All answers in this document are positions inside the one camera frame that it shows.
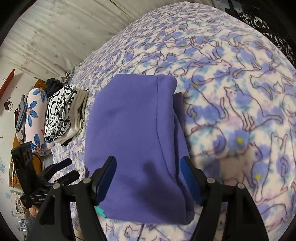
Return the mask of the person's left hand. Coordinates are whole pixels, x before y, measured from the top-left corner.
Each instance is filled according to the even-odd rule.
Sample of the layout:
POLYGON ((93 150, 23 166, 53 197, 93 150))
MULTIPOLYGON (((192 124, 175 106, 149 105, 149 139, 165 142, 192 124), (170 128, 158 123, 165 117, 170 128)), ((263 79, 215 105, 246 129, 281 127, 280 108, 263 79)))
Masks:
POLYGON ((31 208, 29 208, 29 212, 32 217, 36 218, 38 215, 39 209, 38 207, 33 205, 31 208))

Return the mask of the black sleeved left forearm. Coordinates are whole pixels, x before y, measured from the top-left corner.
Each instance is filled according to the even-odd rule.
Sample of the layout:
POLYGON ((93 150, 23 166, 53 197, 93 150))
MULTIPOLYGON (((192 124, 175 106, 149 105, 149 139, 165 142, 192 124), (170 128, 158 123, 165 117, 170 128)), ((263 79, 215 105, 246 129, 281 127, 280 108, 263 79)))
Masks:
POLYGON ((25 220, 25 225, 27 228, 27 236, 24 238, 24 240, 29 240, 30 234, 33 230, 34 224, 36 222, 36 218, 33 216, 30 216, 28 219, 25 220))

